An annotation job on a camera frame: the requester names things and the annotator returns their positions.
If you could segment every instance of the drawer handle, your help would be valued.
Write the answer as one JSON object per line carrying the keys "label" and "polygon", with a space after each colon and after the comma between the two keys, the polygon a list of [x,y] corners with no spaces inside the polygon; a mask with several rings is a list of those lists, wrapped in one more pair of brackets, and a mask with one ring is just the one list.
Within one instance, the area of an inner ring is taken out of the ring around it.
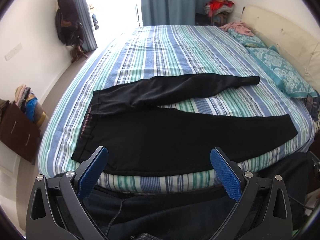
{"label": "drawer handle", "polygon": [[13,132],[13,129],[16,127],[16,121],[14,121],[14,125],[13,125],[13,127],[12,127],[12,130],[11,130],[11,132],[10,133],[12,133]]}
{"label": "drawer handle", "polygon": [[30,139],[30,134],[28,135],[28,140],[27,140],[26,146],[27,146],[27,144],[28,144],[28,142],[29,142],[29,139]]}

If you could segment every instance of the black cable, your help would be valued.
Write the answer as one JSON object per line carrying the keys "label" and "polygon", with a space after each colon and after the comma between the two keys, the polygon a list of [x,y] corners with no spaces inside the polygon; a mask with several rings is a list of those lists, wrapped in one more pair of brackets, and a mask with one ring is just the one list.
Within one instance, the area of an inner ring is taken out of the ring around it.
{"label": "black cable", "polygon": [[112,226],[112,224],[113,224],[113,221],[115,221],[115,219],[117,218],[117,216],[120,214],[121,209],[122,209],[122,203],[123,203],[124,201],[125,201],[125,199],[123,199],[123,200],[121,201],[121,203],[120,203],[120,208],[119,208],[118,213],[111,219],[110,223],[108,224],[107,230],[106,230],[106,232],[105,232],[105,235],[106,235],[107,240],[109,240],[109,238],[108,238],[109,230],[110,230],[110,228],[111,228],[111,226]]}
{"label": "black cable", "polygon": [[313,208],[307,207],[306,205],[302,204],[299,200],[296,200],[294,197],[291,197],[289,194],[288,194],[288,196],[289,196],[289,198],[291,198],[292,200],[294,200],[295,202],[297,202],[298,204],[300,204],[301,206],[303,206],[305,209],[313,210]]}

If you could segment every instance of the floral pillowcase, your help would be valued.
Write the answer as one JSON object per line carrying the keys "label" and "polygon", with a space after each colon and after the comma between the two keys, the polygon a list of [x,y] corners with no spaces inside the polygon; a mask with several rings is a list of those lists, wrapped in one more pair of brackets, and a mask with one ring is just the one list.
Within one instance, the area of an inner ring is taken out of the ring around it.
{"label": "floral pillowcase", "polygon": [[234,29],[228,29],[228,33],[235,38],[236,41],[241,43],[245,47],[251,47],[251,48],[267,48],[266,45],[263,43],[262,40],[260,40],[256,35],[254,36],[248,36],[248,35],[242,35],[237,32],[235,32]]}
{"label": "floral pillowcase", "polygon": [[275,50],[265,48],[247,48],[277,87],[290,98],[306,98],[308,94],[317,97],[317,93],[298,71]]}

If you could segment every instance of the pink blanket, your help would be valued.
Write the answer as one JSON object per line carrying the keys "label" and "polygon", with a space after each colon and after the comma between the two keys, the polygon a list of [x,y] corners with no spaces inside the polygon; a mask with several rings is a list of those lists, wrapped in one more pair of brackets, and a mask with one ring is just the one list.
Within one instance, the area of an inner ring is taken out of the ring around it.
{"label": "pink blanket", "polygon": [[231,22],[226,25],[223,25],[220,27],[220,29],[224,30],[225,32],[228,29],[234,29],[235,32],[242,34],[242,35],[248,35],[248,36],[254,36],[254,34],[251,32],[247,24],[244,22]]}

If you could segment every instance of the brown cabinet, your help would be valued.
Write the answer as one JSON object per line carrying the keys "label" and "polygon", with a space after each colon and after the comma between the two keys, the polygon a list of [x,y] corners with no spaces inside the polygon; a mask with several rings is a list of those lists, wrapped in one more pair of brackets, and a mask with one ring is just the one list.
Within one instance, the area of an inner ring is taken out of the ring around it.
{"label": "brown cabinet", "polygon": [[0,140],[29,162],[34,162],[39,145],[40,130],[12,103],[0,123]]}

